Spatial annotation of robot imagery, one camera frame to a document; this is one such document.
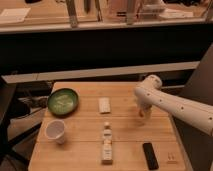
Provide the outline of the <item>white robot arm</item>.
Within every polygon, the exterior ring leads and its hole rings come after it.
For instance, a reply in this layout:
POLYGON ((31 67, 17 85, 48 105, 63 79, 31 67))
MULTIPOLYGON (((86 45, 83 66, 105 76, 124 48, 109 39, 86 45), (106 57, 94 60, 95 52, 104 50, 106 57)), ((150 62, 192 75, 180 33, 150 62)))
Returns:
POLYGON ((134 88, 141 113, 147 117, 156 106, 176 118, 213 136, 213 106, 161 91, 162 81, 157 75, 149 75, 134 88))

